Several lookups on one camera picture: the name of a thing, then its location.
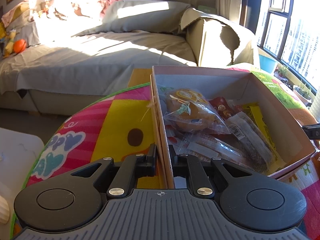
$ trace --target floor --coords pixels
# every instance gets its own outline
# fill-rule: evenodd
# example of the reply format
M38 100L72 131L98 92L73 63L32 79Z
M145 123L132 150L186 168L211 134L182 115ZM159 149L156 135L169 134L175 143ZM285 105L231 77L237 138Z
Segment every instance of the floor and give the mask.
M33 134L46 144L68 116L33 116L25 111L0 108L0 127Z

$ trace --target orange toy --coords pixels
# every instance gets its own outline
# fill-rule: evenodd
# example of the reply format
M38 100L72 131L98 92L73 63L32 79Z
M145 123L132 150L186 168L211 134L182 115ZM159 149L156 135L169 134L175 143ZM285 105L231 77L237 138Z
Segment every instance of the orange toy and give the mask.
M25 40L23 39L18 40L13 45L13 51L17 54L20 52L23 52L26 48L26 45L27 45L27 42Z

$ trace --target gray ribbed surface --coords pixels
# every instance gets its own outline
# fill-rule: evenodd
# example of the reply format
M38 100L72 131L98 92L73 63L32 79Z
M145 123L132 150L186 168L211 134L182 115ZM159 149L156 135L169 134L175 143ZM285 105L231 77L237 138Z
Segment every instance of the gray ribbed surface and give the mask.
M260 234L239 228L219 212L211 200L198 199L189 191L135 189L131 196L111 200L102 214L78 230L45 234L24 230L16 240L302 240L297 229Z

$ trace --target barcode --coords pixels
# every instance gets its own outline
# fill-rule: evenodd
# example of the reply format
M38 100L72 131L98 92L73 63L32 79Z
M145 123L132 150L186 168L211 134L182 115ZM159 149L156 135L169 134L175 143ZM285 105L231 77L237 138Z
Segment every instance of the barcode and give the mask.
M245 135L241 132L238 126L231 124L228 126L228 128L233 132L233 134L238 138L238 140L245 138Z

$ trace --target brown oval spot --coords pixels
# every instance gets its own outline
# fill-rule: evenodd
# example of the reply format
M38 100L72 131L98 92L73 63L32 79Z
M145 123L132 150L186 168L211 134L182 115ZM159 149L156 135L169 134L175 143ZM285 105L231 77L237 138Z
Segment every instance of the brown oval spot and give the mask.
M128 143L131 146L139 146L143 140L143 132L138 128L133 128L128 133Z

